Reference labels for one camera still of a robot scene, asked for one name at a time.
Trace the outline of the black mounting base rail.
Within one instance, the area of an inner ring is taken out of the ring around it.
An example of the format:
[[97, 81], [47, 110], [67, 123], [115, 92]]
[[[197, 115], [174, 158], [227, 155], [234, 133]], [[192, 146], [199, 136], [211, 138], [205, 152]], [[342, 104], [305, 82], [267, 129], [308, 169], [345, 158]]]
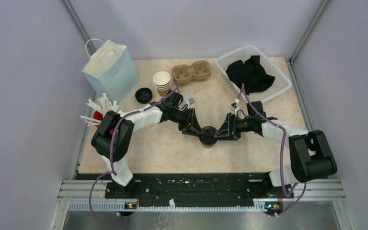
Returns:
[[126, 187], [110, 175], [99, 180], [105, 198], [132, 198], [140, 207], [251, 207], [257, 198], [284, 198], [268, 173], [135, 173]]

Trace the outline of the stack of paper cups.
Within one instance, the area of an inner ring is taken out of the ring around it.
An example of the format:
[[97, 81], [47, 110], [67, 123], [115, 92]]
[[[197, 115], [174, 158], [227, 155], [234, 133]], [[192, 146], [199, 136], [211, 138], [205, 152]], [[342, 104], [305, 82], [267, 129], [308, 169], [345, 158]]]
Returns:
[[157, 92], [161, 97], [165, 97], [171, 90], [172, 79], [168, 72], [166, 71], [157, 72], [153, 76], [152, 80], [156, 87]]

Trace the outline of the black coffee cup lid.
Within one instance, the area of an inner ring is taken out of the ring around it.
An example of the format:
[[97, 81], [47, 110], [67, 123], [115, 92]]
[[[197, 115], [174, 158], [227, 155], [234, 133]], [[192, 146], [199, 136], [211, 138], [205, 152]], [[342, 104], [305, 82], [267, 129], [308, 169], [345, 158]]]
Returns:
[[202, 128], [203, 134], [199, 136], [199, 140], [201, 143], [209, 143], [216, 144], [218, 139], [214, 137], [215, 132], [217, 131], [212, 126], [205, 126]]

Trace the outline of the light blue paper bag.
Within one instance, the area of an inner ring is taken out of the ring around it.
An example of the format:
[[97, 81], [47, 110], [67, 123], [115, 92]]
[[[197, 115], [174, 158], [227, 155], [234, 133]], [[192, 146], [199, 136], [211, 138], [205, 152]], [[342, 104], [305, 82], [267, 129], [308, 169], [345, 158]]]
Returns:
[[112, 102], [122, 106], [140, 82], [138, 71], [126, 45], [111, 40], [89, 55], [89, 61], [82, 69], [95, 92], [104, 93]]

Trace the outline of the brown paper coffee cup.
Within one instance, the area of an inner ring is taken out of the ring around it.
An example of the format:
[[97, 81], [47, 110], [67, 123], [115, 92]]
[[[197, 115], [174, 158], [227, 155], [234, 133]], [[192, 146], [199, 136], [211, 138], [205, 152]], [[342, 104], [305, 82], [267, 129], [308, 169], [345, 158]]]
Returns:
[[215, 144], [209, 144], [209, 143], [201, 143], [201, 145], [206, 148], [206, 149], [209, 149], [209, 148], [212, 148]]

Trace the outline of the black cloth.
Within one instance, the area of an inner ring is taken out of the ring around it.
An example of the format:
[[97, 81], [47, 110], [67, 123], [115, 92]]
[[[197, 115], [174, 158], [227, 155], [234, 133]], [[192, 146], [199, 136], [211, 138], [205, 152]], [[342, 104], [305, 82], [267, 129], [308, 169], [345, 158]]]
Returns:
[[247, 94], [268, 90], [276, 79], [266, 73], [260, 64], [259, 55], [252, 55], [246, 61], [237, 60], [231, 63], [226, 70], [226, 74], [237, 87], [241, 88], [244, 85]]

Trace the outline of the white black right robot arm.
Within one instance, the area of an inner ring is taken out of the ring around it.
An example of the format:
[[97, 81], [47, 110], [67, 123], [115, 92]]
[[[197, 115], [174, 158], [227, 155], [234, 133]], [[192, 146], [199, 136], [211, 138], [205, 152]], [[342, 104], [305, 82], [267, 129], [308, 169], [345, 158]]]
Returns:
[[327, 177], [337, 172], [337, 164], [326, 135], [321, 130], [307, 131], [291, 127], [275, 117], [266, 117], [261, 101], [247, 104], [248, 115], [239, 118], [228, 113], [219, 130], [217, 140], [238, 140], [244, 132], [254, 132], [280, 143], [280, 154], [289, 149], [290, 164], [265, 174], [262, 192], [275, 197], [281, 186], [304, 183]]

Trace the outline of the brown cardboard cup carrier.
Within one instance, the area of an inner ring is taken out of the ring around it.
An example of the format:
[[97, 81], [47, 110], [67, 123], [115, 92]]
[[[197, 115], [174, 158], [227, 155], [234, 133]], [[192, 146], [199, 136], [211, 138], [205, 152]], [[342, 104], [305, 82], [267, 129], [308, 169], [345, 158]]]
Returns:
[[172, 78], [178, 85], [192, 81], [203, 81], [212, 75], [211, 65], [206, 60], [193, 62], [191, 65], [176, 65], [171, 69]]

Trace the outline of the stack of black lids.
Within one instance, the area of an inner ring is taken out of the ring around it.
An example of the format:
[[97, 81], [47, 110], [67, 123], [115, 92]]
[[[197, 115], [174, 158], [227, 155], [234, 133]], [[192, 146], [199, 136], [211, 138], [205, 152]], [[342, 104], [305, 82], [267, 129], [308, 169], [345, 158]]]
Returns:
[[136, 91], [135, 99], [141, 104], [148, 104], [153, 98], [153, 93], [150, 88], [143, 87]]

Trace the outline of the white plastic basket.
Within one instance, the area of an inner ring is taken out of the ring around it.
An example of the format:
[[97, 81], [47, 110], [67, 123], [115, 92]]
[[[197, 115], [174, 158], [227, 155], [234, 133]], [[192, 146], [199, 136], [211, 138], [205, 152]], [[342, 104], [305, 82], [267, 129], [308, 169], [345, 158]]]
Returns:
[[250, 101], [268, 102], [292, 85], [288, 77], [252, 45], [237, 48], [218, 57], [216, 65], [237, 92], [244, 86]]

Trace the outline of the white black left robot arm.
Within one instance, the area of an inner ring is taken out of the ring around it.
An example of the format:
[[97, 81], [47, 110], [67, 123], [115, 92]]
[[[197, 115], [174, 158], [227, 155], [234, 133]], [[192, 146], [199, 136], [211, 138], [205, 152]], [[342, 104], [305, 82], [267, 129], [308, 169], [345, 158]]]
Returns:
[[151, 102], [140, 109], [128, 113], [109, 111], [103, 116], [91, 145], [107, 164], [112, 181], [117, 184], [116, 192], [121, 197], [129, 198], [135, 190], [130, 182], [133, 173], [125, 157], [132, 134], [165, 121], [176, 123], [184, 135], [199, 137], [203, 133], [195, 109], [175, 90], [169, 90], [159, 101]]

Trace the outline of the red straw cup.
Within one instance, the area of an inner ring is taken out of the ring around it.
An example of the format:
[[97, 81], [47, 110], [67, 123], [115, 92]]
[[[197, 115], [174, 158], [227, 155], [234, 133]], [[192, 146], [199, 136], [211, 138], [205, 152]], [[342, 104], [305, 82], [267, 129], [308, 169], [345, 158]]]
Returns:
[[95, 120], [99, 120], [98, 125], [95, 125], [96, 127], [99, 127], [99, 124], [100, 124], [100, 122], [101, 122], [101, 121], [102, 121], [102, 119], [103, 119], [103, 115], [102, 115], [100, 112], [95, 111], [95, 112], [93, 113], [93, 115], [92, 115], [92, 118], [93, 118], [93, 119], [95, 119]]

